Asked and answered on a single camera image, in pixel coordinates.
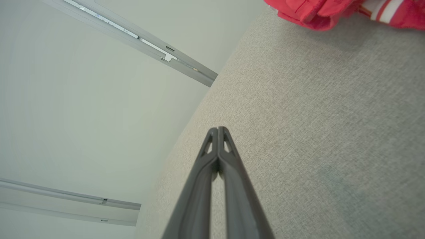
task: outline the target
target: gray fabric surface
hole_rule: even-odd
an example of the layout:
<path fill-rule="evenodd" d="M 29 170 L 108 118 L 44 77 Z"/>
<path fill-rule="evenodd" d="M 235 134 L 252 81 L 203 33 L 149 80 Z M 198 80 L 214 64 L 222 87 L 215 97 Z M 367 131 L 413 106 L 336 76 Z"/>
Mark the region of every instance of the gray fabric surface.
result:
<path fill-rule="evenodd" d="M 353 16 L 314 32 L 266 9 L 139 215 L 160 238 L 210 127 L 229 128 L 276 238 L 425 238 L 425 34 Z M 212 238 L 225 238 L 213 183 Z"/>

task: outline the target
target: white stripe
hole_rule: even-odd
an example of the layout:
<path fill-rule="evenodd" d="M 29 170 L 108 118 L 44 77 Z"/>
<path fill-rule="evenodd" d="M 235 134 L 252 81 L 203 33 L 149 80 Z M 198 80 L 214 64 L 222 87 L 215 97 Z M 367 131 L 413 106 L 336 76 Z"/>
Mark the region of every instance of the white stripe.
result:
<path fill-rule="evenodd" d="M 375 7 L 375 9 L 372 11 L 372 15 L 371 15 L 371 20 L 376 21 L 376 17 L 378 15 L 379 10 L 382 8 L 382 6 L 384 5 L 384 3 L 387 0 L 381 0 L 379 2 L 379 4 Z"/>
<path fill-rule="evenodd" d="M 384 12 L 379 19 L 380 22 L 389 24 L 391 18 L 393 18 L 394 14 L 397 12 L 397 9 L 400 7 L 403 0 L 391 0 L 388 3 L 387 7 L 384 9 Z"/>
<path fill-rule="evenodd" d="M 362 7 L 364 7 L 366 10 L 373 12 L 373 10 L 376 8 L 376 6 L 379 4 L 378 0 L 366 0 L 362 3 Z"/>

